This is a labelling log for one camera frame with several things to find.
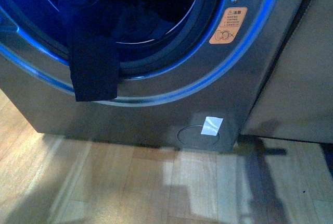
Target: hardwood floor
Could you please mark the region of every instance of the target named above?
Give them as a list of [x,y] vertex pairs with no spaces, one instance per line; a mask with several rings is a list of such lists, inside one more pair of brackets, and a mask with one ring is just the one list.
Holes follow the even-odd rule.
[[231,154],[39,134],[0,91],[0,223],[332,224],[318,144]]

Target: silver washing machine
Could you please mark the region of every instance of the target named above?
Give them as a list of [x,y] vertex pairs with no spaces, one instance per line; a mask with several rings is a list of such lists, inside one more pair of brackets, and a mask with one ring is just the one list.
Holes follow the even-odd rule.
[[61,1],[0,0],[0,88],[37,132],[220,152],[237,140],[302,3],[70,0],[122,6],[118,97],[76,102]]

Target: white sticker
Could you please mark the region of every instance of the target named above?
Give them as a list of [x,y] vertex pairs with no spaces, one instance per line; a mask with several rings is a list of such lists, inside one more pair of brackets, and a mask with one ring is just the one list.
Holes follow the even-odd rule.
[[217,136],[222,124],[223,118],[207,116],[204,121],[201,134]]

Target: black cloth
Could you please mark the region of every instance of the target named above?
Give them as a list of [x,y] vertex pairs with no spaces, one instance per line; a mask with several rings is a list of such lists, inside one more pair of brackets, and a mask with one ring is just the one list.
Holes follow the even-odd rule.
[[[116,41],[101,20],[104,6],[60,8],[67,29],[69,68],[77,102],[104,101],[117,97],[120,61]],[[117,17],[119,7],[114,8]]]

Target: orange warning sticker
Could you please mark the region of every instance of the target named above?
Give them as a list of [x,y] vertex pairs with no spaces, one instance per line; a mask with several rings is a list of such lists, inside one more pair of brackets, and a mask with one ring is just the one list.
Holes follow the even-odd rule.
[[216,29],[212,38],[209,40],[209,43],[231,43],[235,39],[238,30],[243,23],[247,10],[248,9],[246,7],[227,8],[224,11],[218,28]]

